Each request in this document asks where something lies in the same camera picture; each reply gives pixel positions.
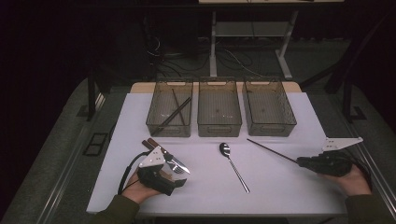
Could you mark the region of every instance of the metal spoon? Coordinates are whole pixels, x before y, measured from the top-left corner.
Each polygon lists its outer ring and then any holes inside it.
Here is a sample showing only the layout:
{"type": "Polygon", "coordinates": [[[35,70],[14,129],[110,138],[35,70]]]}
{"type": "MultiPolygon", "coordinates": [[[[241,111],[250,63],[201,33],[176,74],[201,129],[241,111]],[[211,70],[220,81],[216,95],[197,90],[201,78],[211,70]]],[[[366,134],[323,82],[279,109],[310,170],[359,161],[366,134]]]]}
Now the metal spoon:
{"type": "Polygon", "coordinates": [[[245,184],[244,179],[242,179],[242,176],[238,173],[238,171],[236,170],[235,166],[233,165],[233,162],[230,159],[230,147],[226,144],[226,143],[221,143],[219,146],[220,152],[223,156],[227,157],[228,161],[230,162],[231,166],[233,167],[233,169],[235,170],[236,175],[238,175],[239,180],[241,181],[241,184],[244,186],[245,191],[247,193],[250,192],[250,189],[248,189],[248,185],[245,184]]]}

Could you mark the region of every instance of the gray carpet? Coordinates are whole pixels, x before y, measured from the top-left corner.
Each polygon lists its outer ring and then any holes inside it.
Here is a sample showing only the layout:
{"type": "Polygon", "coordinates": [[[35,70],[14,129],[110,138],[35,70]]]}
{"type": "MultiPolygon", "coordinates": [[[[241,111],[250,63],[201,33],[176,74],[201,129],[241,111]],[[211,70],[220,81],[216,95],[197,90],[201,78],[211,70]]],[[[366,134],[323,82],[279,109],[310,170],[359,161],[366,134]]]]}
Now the gray carpet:
{"type": "MultiPolygon", "coordinates": [[[[235,49],[233,43],[224,42],[223,44],[218,48],[235,49]]],[[[278,46],[279,42],[264,39],[260,42],[248,43],[247,46],[238,46],[238,50],[233,50],[233,56],[255,73],[281,76],[274,54],[274,49],[278,46]]],[[[343,55],[347,46],[348,42],[344,40],[291,42],[286,53],[286,60],[290,66],[293,81],[304,81],[335,63],[343,55]]],[[[165,62],[165,65],[172,65],[173,69],[159,65],[158,74],[168,77],[208,76],[208,62],[205,62],[207,56],[208,53],[203,50],[198,58],[174,59],[169,61],[170,63],[165,62]]],[[[222,60],[222,63],[218,62],[219,76],[242,77],[249,74],[249,71],[233,61],[233,56],[227,51],[219,52],[218,59],[222,60]]],[[[369,151],[386,182],[392,189],[396,189],[396,179],[393,175],[396,170],[395,134],[359,89],[353,91],[352,104],[358,106],[367,119],[356,120],[353,124],[347,123],[340,114],[340,94],[326,94],[323,91],[325,82],[326,78],[323,78],[305,89],[325,133],[329,137],[361,136],[364,139],[361,147],[369,151]]],[[[85,117],[78,116],[80,109],[87,104],[86,81],[76,88],[2,223],[36,223],[39,218],[40,223],[87,223],[92,218],[92,215],[87,214],[85,210],[106,155],[106,146],[109,143],[112,128],[118,119],[123,99],[129,89],[130,87],[113,88],[110,94],[105,95],[104,103],[98,107],[94,119],[88,122],[85,117]],[[107,133],[103,151],[98,157],[83,156],[82,152],[94,133],[107,133]],[[46,206],[47,201],[51,199],[52,192],[59,198],[52,199],[51,204],[46,206]]],[[[324,219],[326,217],[288,217],[287,221],[289,224],[316,224],[324,219]]],[[[183,223],[183,221],[185,219],[137,220],[138,223],[183,223]]],[[[229,219],[195,219],[194,221],[196,221],[194,223],[231,223],[229,219]]],[[[255,218],[249,221],[251,221],[249,223],[287,223],[284,218],[255,218]]],[[[347,223],[347,219],[337,217],[326,223],[344,224],[347,223]]]]}

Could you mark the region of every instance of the plastic bin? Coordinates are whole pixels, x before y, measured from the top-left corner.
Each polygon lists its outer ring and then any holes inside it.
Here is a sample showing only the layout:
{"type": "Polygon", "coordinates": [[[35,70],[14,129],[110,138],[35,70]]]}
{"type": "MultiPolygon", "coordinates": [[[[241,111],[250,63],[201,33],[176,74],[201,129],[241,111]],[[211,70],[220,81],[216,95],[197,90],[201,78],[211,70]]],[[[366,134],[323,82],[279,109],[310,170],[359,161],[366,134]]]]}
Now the plastic bin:
{"type": "Polygon", "coordinates": [[[237,137],[242,119],[234,77],[199,80],[198,134],[201,137],[237,137]]]}
{"type": "Polygon", "coordinates": [[[151,136],[191,136],[192,85],[192,78],[157,78],[146,120],[151,136]]]}
{"type": "Polygon", "coordinates": [[[249,135],[290,135],[297,121],[280,78],[245,77],[243,96],[249,135]]]}

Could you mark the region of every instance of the human hand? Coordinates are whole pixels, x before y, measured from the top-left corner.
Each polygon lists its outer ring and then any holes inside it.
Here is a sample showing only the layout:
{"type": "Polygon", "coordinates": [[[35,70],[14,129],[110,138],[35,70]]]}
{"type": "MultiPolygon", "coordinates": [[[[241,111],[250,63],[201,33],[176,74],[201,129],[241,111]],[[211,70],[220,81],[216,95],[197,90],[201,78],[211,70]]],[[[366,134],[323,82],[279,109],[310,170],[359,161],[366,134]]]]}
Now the human hand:
{"type": "Polygon", "coordinates": [[[372,194],[363,172],[355,164],[352,165],[352,169],[347,175],[341,177],[332,175],[321,176],[337,183],[347,196],[372,194]]]}
{"type": "Polygon", "coordinates": [[[129,178],[128,183],[126,184],[127,187],[121,195],[141,204],[147,198],[161,193],[140,183],[139,177],[137,176],[138,169],[139,168],[137,168],[132,174],[131,178],[129,178]]]}

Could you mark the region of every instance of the sleeve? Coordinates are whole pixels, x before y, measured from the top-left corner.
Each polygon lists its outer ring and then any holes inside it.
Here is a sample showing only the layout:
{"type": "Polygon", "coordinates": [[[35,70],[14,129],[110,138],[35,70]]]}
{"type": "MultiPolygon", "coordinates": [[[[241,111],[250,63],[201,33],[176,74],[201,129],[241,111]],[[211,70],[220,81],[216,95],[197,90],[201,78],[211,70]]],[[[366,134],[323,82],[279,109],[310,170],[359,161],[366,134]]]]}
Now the sleeve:
{"type": "Polygon", "coordinates": [[[131,224],[139,208],[138,203],[116,195],[107,209],[97,213],[90,224],[131,224]]]}
{"type": "Polygon", "coordinates": [[[346,199],[349,224],[396,223],[387,209],[373,195],[356,195],[346,199]]]}

